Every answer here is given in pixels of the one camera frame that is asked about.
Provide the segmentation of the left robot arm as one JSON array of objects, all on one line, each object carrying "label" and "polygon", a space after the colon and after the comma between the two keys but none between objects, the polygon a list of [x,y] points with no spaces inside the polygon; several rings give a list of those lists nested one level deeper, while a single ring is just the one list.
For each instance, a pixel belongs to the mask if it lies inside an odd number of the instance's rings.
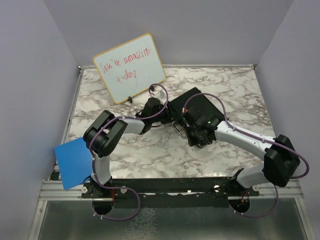
[{"label": "left robot arm", "polygon": [[170,103],[162,103],[155,97],[150,97],[144,108],[134,116],[116,117],[109,110],[104,110],[83,135],[92,156],[92,174],[89,183],[83,185],[88,192],[83,192],[82,195],[103,198],[110,191],[114,193],[111,186],[110,156],[124,134],[143,135],[154,123],[168,124],[172,121]]}]

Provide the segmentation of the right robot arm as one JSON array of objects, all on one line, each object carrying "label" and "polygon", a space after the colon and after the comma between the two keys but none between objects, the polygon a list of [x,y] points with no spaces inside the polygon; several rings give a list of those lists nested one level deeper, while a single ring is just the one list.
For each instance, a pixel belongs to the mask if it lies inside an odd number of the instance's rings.
[{"label": "right robot arm", "polygon": [[223,120],[217,115],[206,117],[196,109],[182,115],[183,128],[191,146],[205,146],[212,141],[222,141],[239,147],[263,162],[250,168],[241,168],[232,177],[229,189],[240,196],[254,185],[272,183],[285,187],[301,161],[294,154],[288,137],[277,138],[259,135]]}]

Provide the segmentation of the black poker chip case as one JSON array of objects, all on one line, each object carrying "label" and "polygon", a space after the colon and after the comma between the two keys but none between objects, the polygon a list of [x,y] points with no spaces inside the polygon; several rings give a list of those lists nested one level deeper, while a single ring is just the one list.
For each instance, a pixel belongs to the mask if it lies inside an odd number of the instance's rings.
[{"label": "black poker chip case", "polygon": [[220,119],[220,123],[225,120],[224,114],[196,87],[171,100],[169,106],[174,122],[179,124],[182,129],[182,115],[190,109],[195,109],[207,117],[215,115]]}]

